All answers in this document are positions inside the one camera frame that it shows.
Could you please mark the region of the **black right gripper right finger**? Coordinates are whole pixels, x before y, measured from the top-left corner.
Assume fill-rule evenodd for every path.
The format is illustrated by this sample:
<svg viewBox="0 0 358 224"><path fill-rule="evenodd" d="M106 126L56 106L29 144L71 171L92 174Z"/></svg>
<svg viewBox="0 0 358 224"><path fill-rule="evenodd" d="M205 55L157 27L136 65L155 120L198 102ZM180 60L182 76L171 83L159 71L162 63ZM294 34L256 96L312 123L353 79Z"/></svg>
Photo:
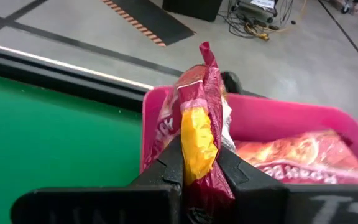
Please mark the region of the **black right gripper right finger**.
<svg viewBox="0 0 358 224"><path fill-rule="evenodd" d="M217 162L236 224L358 224L358 185L283 184L226 148Z"/></svg>

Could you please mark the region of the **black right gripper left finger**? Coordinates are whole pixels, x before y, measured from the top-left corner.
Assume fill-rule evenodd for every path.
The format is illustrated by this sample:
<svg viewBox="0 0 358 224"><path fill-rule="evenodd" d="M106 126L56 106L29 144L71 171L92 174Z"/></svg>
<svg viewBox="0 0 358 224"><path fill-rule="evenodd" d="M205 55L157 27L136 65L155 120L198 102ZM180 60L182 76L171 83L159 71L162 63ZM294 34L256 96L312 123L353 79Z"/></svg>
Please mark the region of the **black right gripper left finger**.
<svg viewBox="0 0 358 224"><path fill-rule="evenodd" d="M180 224L183 155L175 138L125 187L49 187L12 205L12 224Z"/></svg>

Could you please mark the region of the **red beef noodle pack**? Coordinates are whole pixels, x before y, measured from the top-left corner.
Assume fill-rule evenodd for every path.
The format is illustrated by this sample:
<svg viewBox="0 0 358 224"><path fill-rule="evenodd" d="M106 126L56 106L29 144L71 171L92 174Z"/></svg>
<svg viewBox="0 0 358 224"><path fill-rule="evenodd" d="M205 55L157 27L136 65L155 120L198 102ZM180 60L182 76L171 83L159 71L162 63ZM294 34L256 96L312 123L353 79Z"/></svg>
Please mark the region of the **red beef noodle pack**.
<svg viewBox="0 0 358 224"><path fill-rule="evenodd" d="M181 113L186 214L195 224L225 219L235 197L217 162L228 133L231 108L208 42L199 46L203 64L188 69L175 85Z"/></svg>
<svg viewBox="0 0 358 224"><path fill-rule="evenodd" d="M234 143L241 159L285 184L358 184L358 158L332 130Z"/></svg>
<svg viewBox="0 0 358 224"><path fill-rule="evenodd" d="M148 91L142 103L142 148L140 173L164 151L179 130L179 115L170 114L164 102L172 86L158 86Z"/></svg>

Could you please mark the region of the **pink plastic bin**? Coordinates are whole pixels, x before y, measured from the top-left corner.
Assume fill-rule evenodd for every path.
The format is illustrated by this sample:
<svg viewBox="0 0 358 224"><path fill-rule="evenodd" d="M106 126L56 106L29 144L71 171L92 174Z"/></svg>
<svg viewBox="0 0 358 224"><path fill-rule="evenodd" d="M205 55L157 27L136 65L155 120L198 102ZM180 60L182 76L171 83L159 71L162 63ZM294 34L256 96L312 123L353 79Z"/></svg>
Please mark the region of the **pink plastic bin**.
<svg viewBox="0 0 358 224"><path fill-rule="evenodd" d="M272 141L308 131L332 129L358 157L358 122L340 109L230 93L230 135L235 140Z"/></svg>

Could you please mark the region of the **black hazard-striped floor mat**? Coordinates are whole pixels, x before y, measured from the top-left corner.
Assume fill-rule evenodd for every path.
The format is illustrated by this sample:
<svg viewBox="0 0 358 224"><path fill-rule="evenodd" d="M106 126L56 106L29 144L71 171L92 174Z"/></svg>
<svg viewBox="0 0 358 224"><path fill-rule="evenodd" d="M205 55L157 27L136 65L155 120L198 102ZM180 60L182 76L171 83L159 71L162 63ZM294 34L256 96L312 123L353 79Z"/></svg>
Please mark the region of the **black hazard-striped floor mat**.
<svg viewBox="0 0 358 224"><path fill-rule="evenodd" d="M153 43L166 47L195 33L150 0L101 0Z"/></svg>

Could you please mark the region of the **black box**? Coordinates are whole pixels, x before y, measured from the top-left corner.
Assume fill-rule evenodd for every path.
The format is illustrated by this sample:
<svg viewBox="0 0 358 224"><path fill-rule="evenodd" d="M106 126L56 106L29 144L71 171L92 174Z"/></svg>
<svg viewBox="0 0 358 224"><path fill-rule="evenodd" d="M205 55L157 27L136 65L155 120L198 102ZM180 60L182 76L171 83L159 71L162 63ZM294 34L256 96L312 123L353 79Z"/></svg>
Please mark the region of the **black box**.
<svg viewBox="0 0 358 224"><path fill-rule="evenodd" d="M163 0L162 8L184 16L214 22L223 0Z"/></svg>

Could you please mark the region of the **low equipment cart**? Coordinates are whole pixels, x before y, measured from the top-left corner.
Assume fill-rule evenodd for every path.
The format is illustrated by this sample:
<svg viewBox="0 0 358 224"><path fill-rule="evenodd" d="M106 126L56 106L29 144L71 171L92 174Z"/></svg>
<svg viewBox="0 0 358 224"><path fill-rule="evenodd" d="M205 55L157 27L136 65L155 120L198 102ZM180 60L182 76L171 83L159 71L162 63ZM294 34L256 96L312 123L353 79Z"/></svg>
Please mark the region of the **low equipment cart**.
<svg viewBox="0 0 358 224"><path fill-rule="evenodd" d="M229 0L228 9L230 13L233 13L236 19L248 19L250 21L257 19L261 22L271 24L278 16L276 8L278 0L274 1L274 9L263 9L251 4L251 0Z"/></svg>

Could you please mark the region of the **white paper sheet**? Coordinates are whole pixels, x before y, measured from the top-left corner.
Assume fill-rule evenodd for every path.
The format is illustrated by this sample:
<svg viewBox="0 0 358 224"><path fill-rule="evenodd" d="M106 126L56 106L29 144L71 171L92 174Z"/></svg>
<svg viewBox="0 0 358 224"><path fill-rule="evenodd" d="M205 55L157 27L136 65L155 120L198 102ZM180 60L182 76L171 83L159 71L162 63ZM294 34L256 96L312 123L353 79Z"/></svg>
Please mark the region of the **white paper sheet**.
<svg viewBox="0 0 358 224"><path fill-rule="evenodd" d="M263 9L274 9L275 8L274 0L251 0L250 3L253 5L259 6Z"/></svg>

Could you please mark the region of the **black aluminium rig frame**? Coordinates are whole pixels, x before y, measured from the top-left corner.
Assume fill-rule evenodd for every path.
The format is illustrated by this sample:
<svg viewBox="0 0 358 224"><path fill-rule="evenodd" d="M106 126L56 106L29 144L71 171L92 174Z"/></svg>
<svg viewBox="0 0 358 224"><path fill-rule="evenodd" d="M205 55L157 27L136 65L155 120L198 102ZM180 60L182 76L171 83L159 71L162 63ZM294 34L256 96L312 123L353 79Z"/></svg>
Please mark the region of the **black aluminium rig frame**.
<svg viewBox="0 0 358 224"><path fill-rule="evenodd" d="M0 46L0 77L140 113L152 85Z"/></svg>

